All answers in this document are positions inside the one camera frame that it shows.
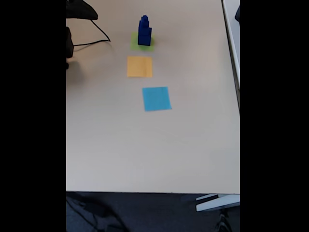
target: blue tower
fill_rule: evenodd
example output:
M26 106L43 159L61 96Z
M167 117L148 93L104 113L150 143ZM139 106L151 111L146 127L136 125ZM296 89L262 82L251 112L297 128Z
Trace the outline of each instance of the blue tower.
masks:
M140 25L139 25L139 35L138 35L139 45L150 46L151 30L152 28L149 27L148 17L144 15L141 18Z

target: black object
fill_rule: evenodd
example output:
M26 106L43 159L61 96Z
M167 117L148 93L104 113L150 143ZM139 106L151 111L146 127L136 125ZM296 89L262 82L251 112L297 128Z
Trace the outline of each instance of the black object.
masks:
M97 12L83 0L66 0L67 18L97 20Z
M72 36L70 32L70 28L67 27L67 50L66 50L66 56L67 58L71 58L73 56L73 42L72 42Z
M80 19L89 19L89 20L97 20L98 14L97 12L86 2L83 0L66 0L66 18L80 18ZM67 58L71 58L73 56L73 42L71 39L70 29L67 27L67 49L66 56Z
M240 6L236 12L235 19L239 22L239 25L240 25Z

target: white table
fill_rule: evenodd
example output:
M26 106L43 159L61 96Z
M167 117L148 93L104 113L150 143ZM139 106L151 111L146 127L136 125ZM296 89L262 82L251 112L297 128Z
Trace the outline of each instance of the white table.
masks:
M237 193L240 123L220 0L88 0L111 43L76 47L67 70L67 191ZM130 50L147 15L154 52ZM74 44L104 38L70 19ZM152 56L153 78L128 78ZM172 109L145 112L143 87Z
M240 194L207 194L196 198L197 201L213 196L218 198L196 205L197 212L230 208L240 205Z
M238 85L240 88L240 24L235 19L236 12L240 6L240 0L223 0L223 9L226 16L227 31L234 57Z

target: cable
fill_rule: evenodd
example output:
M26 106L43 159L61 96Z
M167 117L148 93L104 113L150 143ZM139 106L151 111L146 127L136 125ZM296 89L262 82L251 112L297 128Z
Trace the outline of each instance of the cable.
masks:
M75 213L77 213L79 216L81 216L81 217L85 220L85 222L87 222L87 223L88 223L90 226L92 226L94 229L98 230L97 227L96 227L95 225L93 225L90 221L88 221L80 212L78 212L78 211L68 202L67 199L66 199L66 201L67 201L69 207L70 207Z
M74 47L75 46L91 45L91 44L96 44L96 43L99 43L99 42L110 42L111 41L110 38L108 37L108 35L101 28L99 28L98 25L95 24L94 21L91 20L91 22L107 37L108 40L98 40L98 41L91 42L91 43L86 43L86 44L85 43L83 43L83 44L76 44L76 45L74 45Z

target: orange sticky note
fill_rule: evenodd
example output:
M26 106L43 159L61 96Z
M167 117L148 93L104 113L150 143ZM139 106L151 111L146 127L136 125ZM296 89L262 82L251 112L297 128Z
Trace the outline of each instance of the orange sticky note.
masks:
M127 57L128 77L152 77L153 65L151 57Z

